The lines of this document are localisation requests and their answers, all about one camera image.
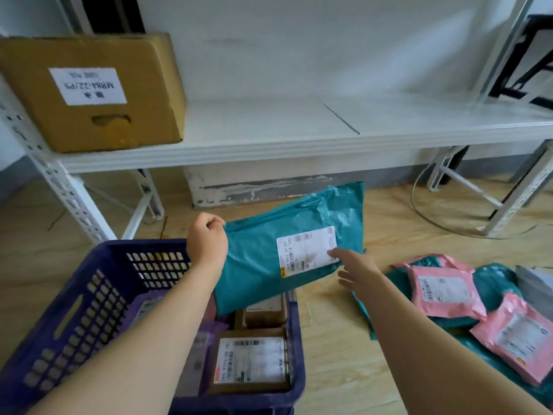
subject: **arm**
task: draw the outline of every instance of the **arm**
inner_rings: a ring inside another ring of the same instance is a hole
[[[340,284],[367,308],[410,414],[551,414],[419,312],[369,255],[343,249],[328,254],[342,260]]]
[[[225,264],[224,223],[201,213],[188,234],[191,269],[136,326],[110,342],[29,414],[167,414]]]

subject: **forearm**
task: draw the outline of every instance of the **forearm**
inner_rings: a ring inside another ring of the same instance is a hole
[[[409,413],[550,413],[418,311],[389,279],[371,274],[366,282],[361,299]]]
[[[218,279],[210,271],[214,270],[192,267],[136,326],[91,358],[30,413],[167,413]]]

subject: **person's right hand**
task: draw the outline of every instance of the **person's right hand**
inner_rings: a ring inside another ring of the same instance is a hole
[[[338,271],[340,285],[354,292],[359,300],[363,301],[368,292],[366,281],[370,277],[382,275],[372,256],[367,252],[360,254],[339,248],[328,251],[328,255],[338,258],[344,265],[344,270]]]
[[[186,253],[194,267],[209,267],[221,276],[228,252],[228,239],[224,225],[225,220],[206,212],[200,212],[190,225],[186,239]]]

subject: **person's left hand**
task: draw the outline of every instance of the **person's left hand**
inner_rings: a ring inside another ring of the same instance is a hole
[[[186,252],[194,267],[215,270],[221,276],[227,258],[228,239],[225,220],[214,214],[200,212],[188,229]]]

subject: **small cardboard box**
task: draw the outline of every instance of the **small cardboard box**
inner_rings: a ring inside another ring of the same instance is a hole
[[[54,152],[183,139],[186,99],[167,34],[0,39],[0,72]]]
[[[234,328],[278,328],[286,323],[287,307],[284,294],[276,295],[257,304],[236,311]]]
[[[290,388],[285,328],[221,332],[213,349],[208,394]]]

